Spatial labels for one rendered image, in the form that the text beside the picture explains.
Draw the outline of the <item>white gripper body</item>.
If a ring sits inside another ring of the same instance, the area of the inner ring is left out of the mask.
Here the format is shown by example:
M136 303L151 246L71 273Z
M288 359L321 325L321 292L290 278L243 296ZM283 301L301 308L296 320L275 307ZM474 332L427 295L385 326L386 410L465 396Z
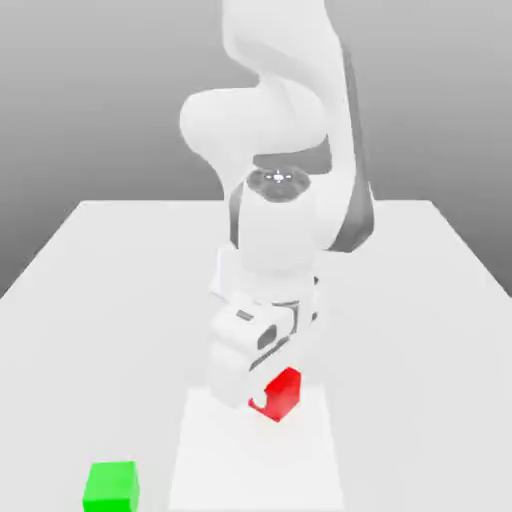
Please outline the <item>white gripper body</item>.
M266 387L288 367L299 370L316 344L316 334L297 334L251 369L251 364L262 356L248 355L213 337L207 368L207 384L211 394L227 406L241 407L248 403L255 387Z

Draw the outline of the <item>small red cube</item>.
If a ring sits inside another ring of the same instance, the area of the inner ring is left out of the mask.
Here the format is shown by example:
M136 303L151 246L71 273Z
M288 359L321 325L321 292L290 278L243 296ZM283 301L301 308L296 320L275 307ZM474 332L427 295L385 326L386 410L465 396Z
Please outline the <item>small red cube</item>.
M272 421L279 423L299 403L301 381L301 373L288 367L264 388L265 401L263 405L258 405L253 398L249 399L248 405Z

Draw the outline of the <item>small green cube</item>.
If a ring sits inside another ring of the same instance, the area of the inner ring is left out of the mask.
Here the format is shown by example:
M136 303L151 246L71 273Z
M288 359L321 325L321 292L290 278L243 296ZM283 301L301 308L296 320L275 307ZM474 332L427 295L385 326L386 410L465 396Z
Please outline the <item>small green cube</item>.
M95 462L82 497L83 512L137 512L139 493L134 461Z

